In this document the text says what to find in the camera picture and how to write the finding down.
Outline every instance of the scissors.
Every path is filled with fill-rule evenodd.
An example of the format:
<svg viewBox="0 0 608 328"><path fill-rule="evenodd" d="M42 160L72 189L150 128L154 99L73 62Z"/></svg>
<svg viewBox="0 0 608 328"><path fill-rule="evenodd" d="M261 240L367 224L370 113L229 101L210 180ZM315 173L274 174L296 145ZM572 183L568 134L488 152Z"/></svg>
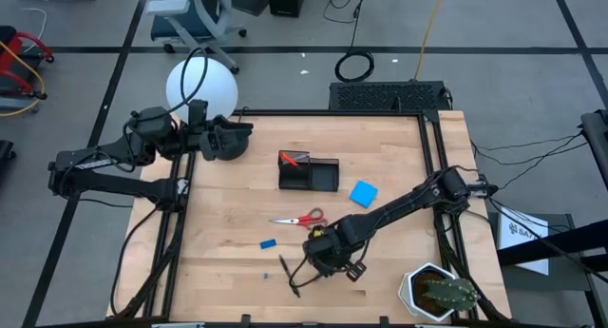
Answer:
<svg viewBox="0 0 608 328"><path fill-rule="evenodd" d="M309 230L312 230L318 224L327 225L327 220L323 219L323 210L321 208L314 208L308 214L297 219L274 219L270 220L270 222L297 224Z"/></svg>

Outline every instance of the cactus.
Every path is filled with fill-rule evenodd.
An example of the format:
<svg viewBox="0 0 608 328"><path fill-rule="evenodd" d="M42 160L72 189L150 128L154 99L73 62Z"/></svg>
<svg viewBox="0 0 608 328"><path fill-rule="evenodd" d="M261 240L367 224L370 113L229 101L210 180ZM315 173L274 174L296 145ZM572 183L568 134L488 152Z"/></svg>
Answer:
<svg viewBox="0 0 608 328"><path fill-rule="evenodd" d="M456 311L469 310L480 298L468 280L427 280L428 292L424 296L435 299L438 305Z"/></svg>

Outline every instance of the white cord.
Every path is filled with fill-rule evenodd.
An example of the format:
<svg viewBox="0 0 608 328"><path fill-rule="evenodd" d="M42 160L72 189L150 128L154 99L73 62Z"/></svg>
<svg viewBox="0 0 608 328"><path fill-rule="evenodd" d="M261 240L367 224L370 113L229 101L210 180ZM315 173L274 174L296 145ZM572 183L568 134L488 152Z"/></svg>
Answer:
<svg viewBox="0 0 608 328"><path fill-rule="evenodd" d="M45 19L43 19L43 21L42 21L42 26L40 27L40 33L38 33L38 39L41 39L43 33L45 33L45 27L47 26L47 18L48 18L47 13L43 10L36 9L36 8L21 9L21 10L33 10L33 11L40 12L45 16ZM26 53L26 52L30 51L31 49L33 49L35 46L36 46L36 43L34 42L28 48L26 48L26 50L23 52Z"/></svg>

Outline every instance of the chair wheel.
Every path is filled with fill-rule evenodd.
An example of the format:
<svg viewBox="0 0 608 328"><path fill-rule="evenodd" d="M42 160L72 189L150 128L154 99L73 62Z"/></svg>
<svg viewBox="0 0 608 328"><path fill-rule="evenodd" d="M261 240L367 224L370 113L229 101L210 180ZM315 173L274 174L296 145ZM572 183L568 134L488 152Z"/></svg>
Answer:
<svg viewBox="0 0 608 328"><path fill-rule="evenodd" d="M173 46L171 44L163 45L162 49L164 49L164 52L166 52L166 53L175 53L175 49L173 48Z"/></svg>

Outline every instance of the scissors blade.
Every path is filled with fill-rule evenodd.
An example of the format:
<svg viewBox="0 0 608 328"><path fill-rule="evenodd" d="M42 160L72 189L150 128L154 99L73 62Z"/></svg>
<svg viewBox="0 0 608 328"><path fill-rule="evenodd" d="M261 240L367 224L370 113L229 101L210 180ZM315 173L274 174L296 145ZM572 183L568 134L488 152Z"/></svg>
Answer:
<svg viewBox="0 0 608 328"><path fill-rule="evenodd" d="M298 220L298 219L274 219L274 220L270 220L270 222L286 223L286 224L297 224L298 222L300 222L300 220Z"/></svg>

